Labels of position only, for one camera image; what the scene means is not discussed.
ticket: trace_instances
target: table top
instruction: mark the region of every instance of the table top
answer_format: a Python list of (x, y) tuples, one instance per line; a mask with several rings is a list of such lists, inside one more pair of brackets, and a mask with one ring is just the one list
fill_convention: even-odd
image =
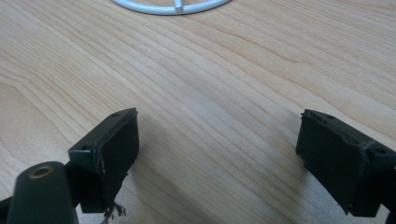
[(0, 26), (1, 198), (136, 107), (140, 153), (116, 200), (127, 217), (111, 223), (385, 222), (384, 207), (346, 216), (295, 147), (309, 108), (396, 148), (395, 1), (233, 0), (161, 17), (3, 0)]

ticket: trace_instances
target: white ring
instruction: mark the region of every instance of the white ring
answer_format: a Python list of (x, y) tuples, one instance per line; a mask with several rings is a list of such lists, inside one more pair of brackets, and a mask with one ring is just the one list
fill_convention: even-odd
[(183, 2), (181, 0), (175, 0), (174, 7), (151, 6), (151, 5), (136, 3), (130, 0), (112, 0), (112, 1), (122, 7), (126, 7), (133, 11), (138, 11), (152, 15), (172, 16), (172, 15), (185, 15), (185, 14), (191, 14), (191, 13), (209, 10), (211, 8), (219, 7), (223, 4), (226, 4), (231, 0), (209, 0), (203, 3), (186, 5), (186, 6), (183, 6)]

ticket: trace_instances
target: light wood surface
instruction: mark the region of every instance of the light wood surface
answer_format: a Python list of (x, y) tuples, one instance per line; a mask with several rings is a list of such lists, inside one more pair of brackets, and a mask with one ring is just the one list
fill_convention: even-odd
[(294, 149), (305, 108), (396, 148), (395, 36), (394, 0), (233, 0), (183, 17), (2, 0), (0, 197), (137, 107), (128, 216), (111, 223), (384, 223), (384, 207), (345, 216)]

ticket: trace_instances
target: white circular rim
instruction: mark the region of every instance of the white circular rim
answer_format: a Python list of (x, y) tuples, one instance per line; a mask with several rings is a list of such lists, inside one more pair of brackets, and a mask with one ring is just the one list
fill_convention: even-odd
[(203, 3), (183, 5), (182, 0), (174, 0), (175, 5), (173, 7), (159, 7), (146, 5), (141, 3), (136, 3), (131, 0), (112, 0), (117, 5), (126, 7), (133, 11), (138, 11), (142, 13), (152, 14), (152, 15), (162, 15), (162, 16), (172, 16), (172, 15), (185, 15), (196, 12), (201, 12), (209, 10), (214, 7), (219, 7), (226, 4), (232, 0), (209, 0)]

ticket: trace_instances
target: wooden table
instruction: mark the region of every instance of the wooden table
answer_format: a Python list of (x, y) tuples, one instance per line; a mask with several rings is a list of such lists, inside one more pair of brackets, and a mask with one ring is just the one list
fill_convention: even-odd
[(3, 0), (0, 27), (1, 198), (137, 107), (128, 216), (111, 223), (385, 222), (384, 207), (345, 216), (294, 149), (305, 108), (396, 148), (394, 0), (234, 0), (182, 17)]

